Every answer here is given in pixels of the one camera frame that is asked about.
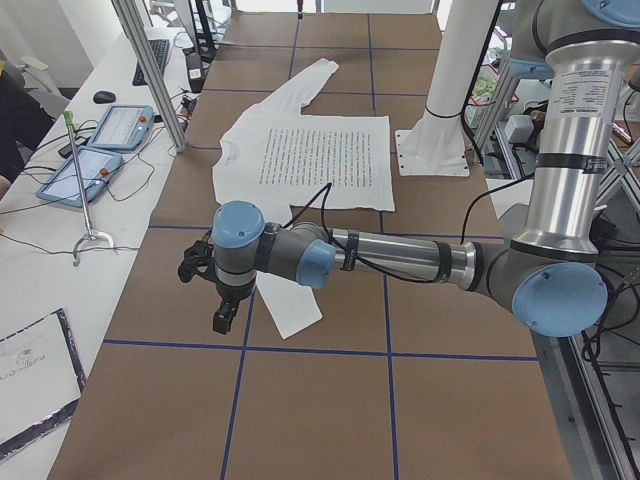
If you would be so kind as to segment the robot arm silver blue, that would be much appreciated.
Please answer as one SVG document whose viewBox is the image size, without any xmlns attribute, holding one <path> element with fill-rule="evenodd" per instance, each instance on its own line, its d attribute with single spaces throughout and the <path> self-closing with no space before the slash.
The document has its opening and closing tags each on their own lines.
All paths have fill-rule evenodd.
<svg viewBox="0 0 640 480">
<path fill-rule="evenodd" d="M 319 59 L 250 106 L 221 140 L 218 209 L 198 274 L 221 298 L 218 333 L 253 292 L 274 298 L 287 334 L 319 317 L 313 291 L 362 266 L 493 299 L 529 329 L 568 337 L 599 321 L 609 293 L 589 237 L 618 94 L 639 56 L 635 1 L 520 1 L 519 76 L 552 81 L 523 229 L 505 246 L 403 239 L 300 222 L 292 206 L 389 210 L 389 121 L 303 113 L 337 64 Z"/>
</svg>

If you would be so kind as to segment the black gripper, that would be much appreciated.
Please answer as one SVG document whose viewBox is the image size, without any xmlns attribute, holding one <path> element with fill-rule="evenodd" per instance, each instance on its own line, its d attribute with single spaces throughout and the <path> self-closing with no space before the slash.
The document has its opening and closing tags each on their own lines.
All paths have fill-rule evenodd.
<svg viewBox="0 0 640 480">
<path fill-rule="evenodd" d="M 221 304 L 213 316 L 212 328 L 214 332 L 228 334 L 231 331 L 240 302 L 253 294 L 255 284 L 254 280 L 239 286 L 228 285 L 224 282 L 216 284 L 216 290 L 221 297 Z"/>
</svg>

